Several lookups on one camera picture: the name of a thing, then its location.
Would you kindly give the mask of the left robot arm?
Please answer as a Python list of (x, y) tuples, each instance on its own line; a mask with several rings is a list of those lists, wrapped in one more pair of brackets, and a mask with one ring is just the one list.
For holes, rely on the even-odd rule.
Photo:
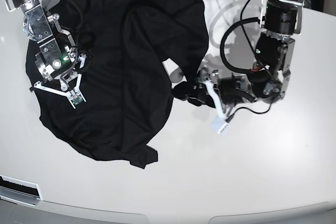
[[(220, 44), (220, 58), (232, 72), (231, 77), (221, 78), (217, 70), (201, 68), (193, 82), (182, 82), (173, 89), (179, 100), (188, 100), (195, 106), (208, 105), (225, 111), (238, 104), (264, 101), (274, 103), (284, 98), (290, 80), (290, 64), (295, 40), (301, 32), (302, 8), (305, 0), (263, 0), (266, 6), (260, 17), (241, 18), (224, 33)], [(251, 69), (231, 65), (225, 54), (225, 43), (238, 27), (259, 23), (262, 29), (255, 46)]]

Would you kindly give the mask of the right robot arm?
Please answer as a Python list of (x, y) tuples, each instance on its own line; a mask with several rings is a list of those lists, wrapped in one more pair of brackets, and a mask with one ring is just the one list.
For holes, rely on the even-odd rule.
[[(28, 39), (39, 47), (36, 54), (36, 67), (42, 77), (31, 87), (31, 91), (44, 89), (44, 84), (57, 80), (62, 92), (79, 90), (81, 83), (80, 69), (84, 67), (86, 53), (79, 49), (77, 41), (67, 28), (59, 24), (58, 13), (48, 14), (40, 0), (4, 0), (8, 11), (21, 9), (24, 13), (23, 31)], [(74, 0), (65, 0), (79, 14), (76, 32), (83, 24), (83, 13)]]

